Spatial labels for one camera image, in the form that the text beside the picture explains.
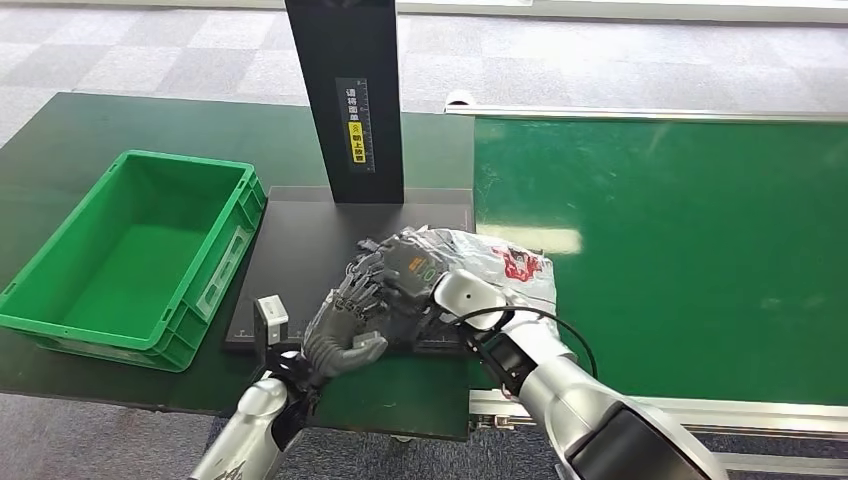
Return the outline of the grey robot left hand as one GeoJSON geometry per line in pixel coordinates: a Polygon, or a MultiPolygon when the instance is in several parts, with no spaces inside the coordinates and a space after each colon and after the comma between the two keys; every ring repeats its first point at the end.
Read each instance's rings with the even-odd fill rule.
{"type": "Polygon", "coordinates": [[[378,296],[382,269],[382,260],[373,255],[349,264],[307,326],[302,351],[318,376],[334,378],[370,365],[388,347],[373,324],[386,311],[378,296]]]}

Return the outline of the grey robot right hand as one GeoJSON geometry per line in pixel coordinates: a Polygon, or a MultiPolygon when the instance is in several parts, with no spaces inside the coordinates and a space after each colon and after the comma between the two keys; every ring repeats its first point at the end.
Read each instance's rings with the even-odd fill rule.
{"type": "Polygon", "coordinates": [[[451,267],[452,244],[438,229],[406,227],[382,241],[357,242],[358,260],[376,253],[376,292],[379,313],[365,329],[376,330],[388,341],[392,353],[457,355],[460,342],[441,321],[432,302],[436,282],[451,267]]]}

